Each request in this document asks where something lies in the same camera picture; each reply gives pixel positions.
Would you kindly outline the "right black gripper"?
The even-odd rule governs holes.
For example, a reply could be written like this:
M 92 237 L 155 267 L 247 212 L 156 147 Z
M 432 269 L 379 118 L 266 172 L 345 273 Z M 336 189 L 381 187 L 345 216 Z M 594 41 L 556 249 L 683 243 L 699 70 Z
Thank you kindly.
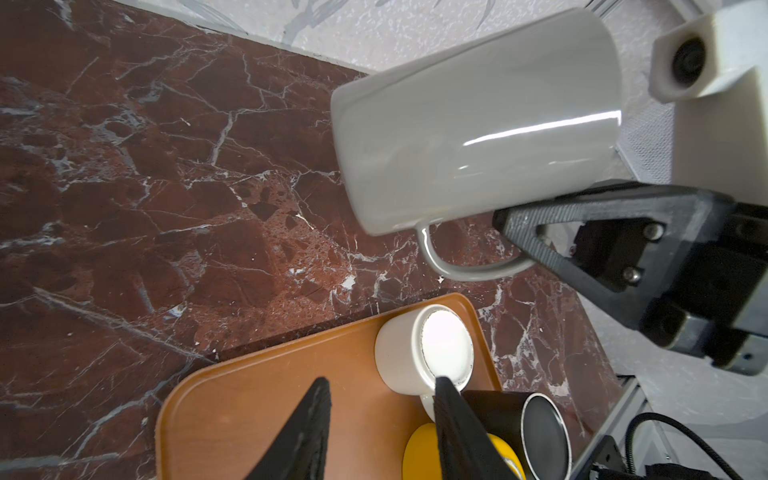
M 498 210 L 494 227 L 621 325 L 745 376 L 767 369 L 767 208 L 620 183 Z

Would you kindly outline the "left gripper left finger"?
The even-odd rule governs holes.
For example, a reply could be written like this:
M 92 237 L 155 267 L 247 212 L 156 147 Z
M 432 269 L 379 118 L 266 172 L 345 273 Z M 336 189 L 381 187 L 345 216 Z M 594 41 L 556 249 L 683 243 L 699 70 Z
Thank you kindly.
M 323 479 L 331 408 L 330 383 L 318 377 L 246 479 Z

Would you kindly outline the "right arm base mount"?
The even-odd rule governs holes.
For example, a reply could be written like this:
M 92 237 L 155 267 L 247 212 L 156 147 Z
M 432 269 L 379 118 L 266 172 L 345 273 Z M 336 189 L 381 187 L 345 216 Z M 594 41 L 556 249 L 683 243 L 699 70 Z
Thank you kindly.
M 666 427 L 698 447 L 715 467 L 684 466 L 667 439 Z M 683 423 L 660 413 L 643 412 L 616 421 L 596 437 L 577 461 L 572 479 L 740 479 L 742 476 L 712 446 Z

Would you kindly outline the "yellow mug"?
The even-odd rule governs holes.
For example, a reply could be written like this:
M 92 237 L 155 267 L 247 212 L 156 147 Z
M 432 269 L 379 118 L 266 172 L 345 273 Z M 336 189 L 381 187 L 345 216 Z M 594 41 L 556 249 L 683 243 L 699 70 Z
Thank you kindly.
M 497 454 L 505 462 L 515 479 L 525 479 L 522 463 L 512 447 L 500 437 L 487 434 L 490 443 Z M 403 456 L 403 479 L 442 479 L 443 459 L 448 461 L 451 472 L 471 473 L 471 458 L 467 456 L 461 444 L 445 441 L 446 453 L 440 450 L 441 440 L 438 438 L 437 426 L 427 423 L 418 427 L 409 438 Z

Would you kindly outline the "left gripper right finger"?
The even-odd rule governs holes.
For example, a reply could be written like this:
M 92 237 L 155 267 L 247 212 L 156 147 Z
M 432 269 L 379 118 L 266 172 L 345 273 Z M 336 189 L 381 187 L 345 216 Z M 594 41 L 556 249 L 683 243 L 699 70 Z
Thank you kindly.
M 472 472 L 464 474 L 452 473 L 448 461 L 443 459 L 443 479 L 515 479 L 490 443 L 483 425 L 448 377 L 436 379 L 433 398 L 443 455 L 447 449 L 445 441 L 449 439 L 461 444 L 471 458 Z

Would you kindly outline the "grey mug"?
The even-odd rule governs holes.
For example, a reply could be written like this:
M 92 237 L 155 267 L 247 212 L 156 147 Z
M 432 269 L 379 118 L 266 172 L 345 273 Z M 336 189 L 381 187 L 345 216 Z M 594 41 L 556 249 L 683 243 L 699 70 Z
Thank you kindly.
M 622 122 L 618 53 L 597 15 L 570 9 L 345 84 L 331 120 L 367 234 L 412 229 L 441 276 L 496 280 L 531 260 L 447 263 L 430 226 L 593 185 Z

